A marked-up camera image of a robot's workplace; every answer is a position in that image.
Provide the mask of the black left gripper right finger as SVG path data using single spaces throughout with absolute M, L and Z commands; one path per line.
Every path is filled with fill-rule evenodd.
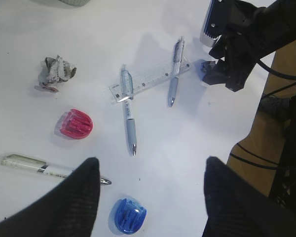
M 296 237 L 296 214 L 270 201 L 217 157 L 204 174 L 205 237 Z

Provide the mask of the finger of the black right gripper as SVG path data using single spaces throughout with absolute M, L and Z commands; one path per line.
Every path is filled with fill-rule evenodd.
M 226 88 L 233 92 L 237 92 L 244 88 L 247 78 L 255 67 L 255 63 L 246 62 L 225 62 L 225 72 L 227 80 Z
M 226 84 L 229 80 L 229 65 L 219 59 L 213 70 L 204 74 L 202 81 L 208 85 Z

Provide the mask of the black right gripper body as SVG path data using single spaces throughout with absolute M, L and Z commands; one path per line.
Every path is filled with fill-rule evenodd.
M 240 53 L 252 51 L 264 56 L 291 42 L 291 1 L 276 0 L 268 7 L 256 7 L 243 0 L 222 0 L 222 34 L 209 54 L 215 59 L 224 57 L 227 42 Z

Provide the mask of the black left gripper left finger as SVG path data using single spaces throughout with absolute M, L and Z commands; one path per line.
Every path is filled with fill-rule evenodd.
M 0 237 L 89 237 L 99 199 L 99 161 L 88 158 L 49 193 L 1 221 Z

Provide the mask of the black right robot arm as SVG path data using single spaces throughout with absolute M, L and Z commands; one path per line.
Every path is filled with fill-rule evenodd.
M 200 41 L 210 47 L 216 64 L 204 63 L 203 81 L 244 88 L 261 58 L 296 40 L 296 0 L 276 0 L 256 7 L 242 0 L 212 0 Z

